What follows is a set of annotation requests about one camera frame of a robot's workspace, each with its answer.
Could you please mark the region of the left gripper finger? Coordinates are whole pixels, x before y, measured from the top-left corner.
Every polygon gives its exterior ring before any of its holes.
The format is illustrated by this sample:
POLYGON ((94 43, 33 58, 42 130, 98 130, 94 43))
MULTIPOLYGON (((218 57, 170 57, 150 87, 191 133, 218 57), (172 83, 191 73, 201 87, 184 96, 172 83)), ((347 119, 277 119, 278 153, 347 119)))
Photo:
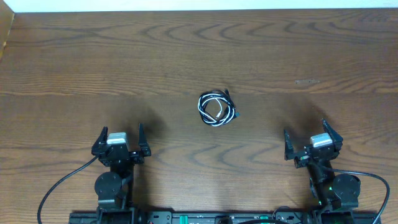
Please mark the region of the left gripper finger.
POLYGON ((104 126, 97 140, 95 141, 95 149, 100 149, 102 145, 106 144, 108 137, 108 127, 104 126))
POLYGON ((139 147, 142 152, 149 152, 149 144, 146 139, 146 135, 144 133, 144 125, 142 123, 139 124, 139 147))

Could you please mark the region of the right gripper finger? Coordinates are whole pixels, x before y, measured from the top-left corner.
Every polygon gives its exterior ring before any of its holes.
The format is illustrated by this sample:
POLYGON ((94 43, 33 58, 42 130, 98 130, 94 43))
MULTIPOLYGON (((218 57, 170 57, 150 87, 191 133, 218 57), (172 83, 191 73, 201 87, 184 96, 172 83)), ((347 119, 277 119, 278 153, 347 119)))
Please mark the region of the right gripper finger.
POLYGON ((343 145, 343 138, 329 125, 329 123, 322 119, 323 130, 329 134, 335 146, 343 145))
POLYGON ((285 142, 284 159, 286 161, 291 160, 295 157, 295 152, 292 142, 290 140, 290 136, 286 129, 284 130, 284 142, 285 142))

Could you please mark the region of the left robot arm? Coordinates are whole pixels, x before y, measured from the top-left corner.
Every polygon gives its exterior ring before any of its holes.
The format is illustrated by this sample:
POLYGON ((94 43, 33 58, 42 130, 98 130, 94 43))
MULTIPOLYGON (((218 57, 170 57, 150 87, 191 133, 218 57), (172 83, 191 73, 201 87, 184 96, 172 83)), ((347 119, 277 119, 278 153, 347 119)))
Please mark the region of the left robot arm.
POLYGON ((91 153, 102 165, 109 168, 95 182, 98 196, 97 223, 145 223, 145 212, 132 202, 134 166, 144 163, 151 150, 144 134, 144 125, 139 125, 138 151, 129 150, 126 133, 108 134, 105 126, 91 148, 91 153))

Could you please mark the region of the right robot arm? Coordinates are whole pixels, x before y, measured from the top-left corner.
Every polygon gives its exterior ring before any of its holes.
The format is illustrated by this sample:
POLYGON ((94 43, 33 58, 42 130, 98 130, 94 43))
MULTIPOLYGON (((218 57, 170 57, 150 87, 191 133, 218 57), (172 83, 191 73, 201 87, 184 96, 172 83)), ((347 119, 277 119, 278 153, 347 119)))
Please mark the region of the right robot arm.
POLYGON ((284 159, 293 160, 296 168, 307 168, 310 189, 318 200, 318 208, 303 214, 303 223, 355 223, 353 209, 358 207, 361 182, 352 174, 335 174, 330 161, 336 159, 343 138, 322 121, 324 132, 310 138, 302 151, 294 150, 287 130, 284 130, 284 159))

